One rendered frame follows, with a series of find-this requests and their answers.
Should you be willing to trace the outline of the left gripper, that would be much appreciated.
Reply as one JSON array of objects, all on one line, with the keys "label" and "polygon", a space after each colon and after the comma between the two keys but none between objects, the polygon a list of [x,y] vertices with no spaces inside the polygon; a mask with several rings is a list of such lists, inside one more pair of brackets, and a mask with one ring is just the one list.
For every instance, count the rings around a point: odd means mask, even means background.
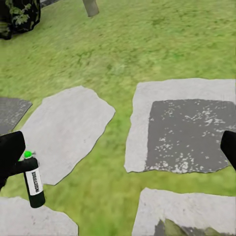
[{"label": "left gripper", "polygon": [[9,173],[8,177],[19,173],[23,174],[24,172],[31,171],[32,169],[33,169],[32,165],[28,166],[28,165],[17,164],[12,170],[12,172]]}]

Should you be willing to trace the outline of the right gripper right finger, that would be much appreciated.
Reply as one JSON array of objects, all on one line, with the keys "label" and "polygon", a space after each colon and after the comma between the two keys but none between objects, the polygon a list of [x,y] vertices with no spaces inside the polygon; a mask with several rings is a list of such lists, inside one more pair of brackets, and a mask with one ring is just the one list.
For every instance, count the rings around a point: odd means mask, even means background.
[{"label": "right gripper right finger", "polygon": [[236,170],[236,133],[226,130],[223,134],[220,147]]}]

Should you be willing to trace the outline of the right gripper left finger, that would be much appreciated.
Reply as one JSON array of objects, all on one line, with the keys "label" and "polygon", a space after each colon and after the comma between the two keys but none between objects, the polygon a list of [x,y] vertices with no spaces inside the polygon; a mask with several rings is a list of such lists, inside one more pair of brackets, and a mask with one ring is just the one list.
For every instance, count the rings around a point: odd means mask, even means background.
[{"label": "right gripper left finger", "polygon": [[20,131],[0,136],[0,189],[8,179],[9,173],[19,163],[25,149],[25,140]]}]

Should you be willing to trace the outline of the insectifuge atomizer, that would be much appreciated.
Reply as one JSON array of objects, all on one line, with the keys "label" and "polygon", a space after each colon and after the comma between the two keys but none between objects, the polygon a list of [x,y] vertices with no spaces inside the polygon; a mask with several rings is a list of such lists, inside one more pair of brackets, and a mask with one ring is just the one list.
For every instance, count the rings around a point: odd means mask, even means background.
[{"label": "insectifuge atomizer", "polygon": [[30,151],[25,151],[24,159],[21,164],[33,166],[31,171],[24,172],[23,174],[31,208],[41,207],[45,204],[46,199],[44,196],[37,160],[32,157],[32,153]]}]

